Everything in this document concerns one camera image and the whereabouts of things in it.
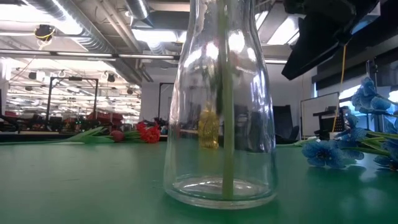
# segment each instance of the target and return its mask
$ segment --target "ceiling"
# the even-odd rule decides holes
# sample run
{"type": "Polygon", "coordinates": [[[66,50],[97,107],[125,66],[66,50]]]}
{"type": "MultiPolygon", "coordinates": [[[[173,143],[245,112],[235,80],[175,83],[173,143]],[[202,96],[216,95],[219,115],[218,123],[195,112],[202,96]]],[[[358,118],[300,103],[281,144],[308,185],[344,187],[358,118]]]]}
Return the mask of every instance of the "ceiling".
{"type": "MultiPolygon", "coordinates": [[[[164,49],[160,52],[179,55],[190,9],[187,0],[148,0],[149,18],[154,27],[149,30],[142,21],[131,19],[125,0],[20,0],[19,2],[20,5],[2,4],[0,7],[0,49],[158,54],[159,51],[153,46],[148,46],[145,42],[146,37],[142,33],[167,29],[168,34],[159,34],[162,37],[159,43],[161,49],[164,49]],[[57,3],[58,6],[64,7],[60,10],[64,17],[60,20],[54,18],[52,12],[38,10],[35,2],[42,6],[47,3],[57,3]],[[49,43],[43,43],[34,36],[34,30],[40,24],[50,24],[57,28],[49,43]],[[166,35],[169,34],[171,34],[169,41],[164,42],[166,35]],[[86,39],[96,41],[101,46],[97,44],[95,46],[97,48],[90,50],[89,47],[92,46],[87,47],[86,39]]],[[[281,0],[257,0],[255,12],[265,58],[286,60],[291,53],[289,44],[294,44],[299,37],[299,16],[288,15],[281,0]]],[[[2,61],[7,63],[12,71],[7,101],[10,110],[22,111],[29,108],[43,113],[47,107],[49,77],[59,77],[62,74],[61,76],[65,77],[97,78],[98,108],[129,114],[133,119],[138,118],[137,114],[141,108],[139,88],[141,83],[173,82],[178,65],[177,61],[170,60],[130,58],[102,61],[100,58],[90,57],[60,60],[42,58],[40,55],[31,58],[7,55],[2,61]],[[29,73],[32,72],[44,74],[46,78],[32,80],[29,78],[29,73]],[[114,82],[107,81],[109,74],[115,74],[114,82]],[[131,95],[127,94],[129,88],[134,90],[131,95]]],[[[53,89],[50,112],[57,114],[87,111],[89,113],[94,100],[92,85],[94,84],[89,82],[63,80],[53,89]],[[80,87],[80,90],[84,91],[73,92],[71,91],[73,87],[80,87]],[[68,98],[76,99],[65,102],[68,98]]]]}

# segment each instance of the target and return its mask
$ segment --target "green tabletop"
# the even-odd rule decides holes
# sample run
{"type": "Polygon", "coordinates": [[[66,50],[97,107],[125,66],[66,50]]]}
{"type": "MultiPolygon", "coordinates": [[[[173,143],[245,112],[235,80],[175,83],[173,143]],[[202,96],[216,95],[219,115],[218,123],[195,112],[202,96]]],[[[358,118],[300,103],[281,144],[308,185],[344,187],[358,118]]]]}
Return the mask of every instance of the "green tabletop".
{"type": "Polygon", "coordinates": [[[279,189],[247,210],[185,205],[162,188],[166,143],[0,146],[0,223],[396,223],[398,173],[278,149],[279,189]]]}

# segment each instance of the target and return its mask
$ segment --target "desk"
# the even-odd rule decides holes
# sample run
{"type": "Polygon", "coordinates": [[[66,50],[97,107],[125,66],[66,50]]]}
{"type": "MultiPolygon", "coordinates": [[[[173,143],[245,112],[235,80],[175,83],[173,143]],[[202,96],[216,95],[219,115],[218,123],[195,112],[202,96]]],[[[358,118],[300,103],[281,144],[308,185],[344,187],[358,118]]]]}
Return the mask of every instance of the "desk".
{"type": "Polygon", "coordinates": [[[279,194],[248,210],[209,210],[162,188],[166,143],[0,147],[0,223],[395,223],[398,174],[373,156],[345,170],[278,149],[279,194]]]}

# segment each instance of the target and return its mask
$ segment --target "glass bottle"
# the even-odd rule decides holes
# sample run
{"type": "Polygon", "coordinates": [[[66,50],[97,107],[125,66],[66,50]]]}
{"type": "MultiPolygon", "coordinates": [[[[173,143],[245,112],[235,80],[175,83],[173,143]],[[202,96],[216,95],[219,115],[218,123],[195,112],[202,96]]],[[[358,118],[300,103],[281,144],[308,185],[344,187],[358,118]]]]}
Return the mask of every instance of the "glass bottle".
{"type": "Polygon", "coordinates": [[[275,197],[269,81],[253,0],[191,0],[170,108],[165,191],[239,209],[275,197]]]}

